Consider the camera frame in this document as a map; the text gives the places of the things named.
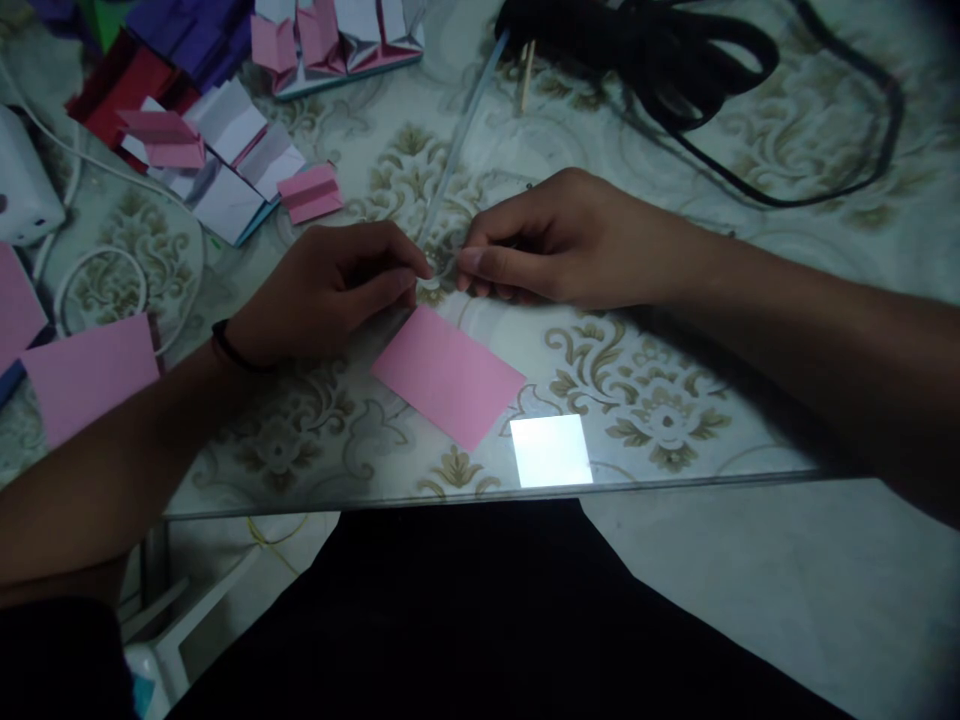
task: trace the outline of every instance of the person's left hand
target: person's left hand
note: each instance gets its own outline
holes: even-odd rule
[[[313,227],[230,320],[227,339],[257,365],[335,355],[370,316],[395,302],[415,307],[417,277],[432,276],[392,222]]]

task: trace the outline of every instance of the white device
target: white device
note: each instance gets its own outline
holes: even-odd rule
[[[31,245],[65,219],[26,128],[0,105],[0,241]]]

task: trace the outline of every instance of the floral tablecloth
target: floral tablecloth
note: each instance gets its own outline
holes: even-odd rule
[[[517,113],[519,67],[504,59],[480,103],[441,212],[421,237],[454,131],[493,47],[496,0],[438,0],[426,17],[421,64],[289,103],[275,102],[259,68],[243,83],[284,123],[309,160],[333,161],[346,207],[321,221],[391,219],[421,242],[440,279],[419,289],[435,307],[523,372],[528,382],[489,436],[466,453],[369,376],[404,317],[385,317],[347,357],[300,363],[224,427],[197,458],[171,517],[336,509],[525,496],[509,421],[579,413],[592,489],[764,482],[850,472],[829,434],[770,383],[654,310],[583,314],[520,308],[453,289],[453,257],[470,218],[568,165],[793,260],[857,281],[960,302],[957,203],[960,113],[946,38],[907,0],[863,11],[818,3],[827,23],[903,85],[907,115],[890,172],[848,198],[799,210],[744,203],[703,174],[643,118],[616,77],[594,81],[534,63],[527,113]],[[767,192],[801,197],[835,186],[878,144],[882,96],[809,38],[787,2],[729,0],[704,7],[749,17],[778,41],[781,66],[690,137]],[[75,43],[33,24],[6,47],[42,118],[70,141],[62,105],[79,86]],[[0,100],[9,102],[0,85]],[[85,132],[98,158],[124,166]],[[41,142],[58,189],[69,156]],[[303,232],[282,209],[240,250],[198,239],[166,200],[89,166],[41,292],[96,245],[131,252],[149,282],[161,335],[199,297],[169,367],[229,316]],[[122,260],[103,256],[72,283],[73,331],[114,321],[136,303]],[[46,452],[29,382],[0,410],[0,481]]]

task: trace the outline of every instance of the white floor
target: white floor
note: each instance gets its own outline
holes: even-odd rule
[[[960,717],[960,533],[876,481],[591,495],[635,576],[861,718]],[[276,540],[303,518],[257,518]],[[306,569],[336,526],[311,515],[278,550]],[[171,523],[174,578],[212,581],[246,520]],[[294,579],[264,553],[183,646],[199,675]]]

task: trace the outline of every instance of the black pants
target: black pants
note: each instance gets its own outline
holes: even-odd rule
[[[846,717],[636,580],[576,500],[344,513],[173,716],[404,706]]]

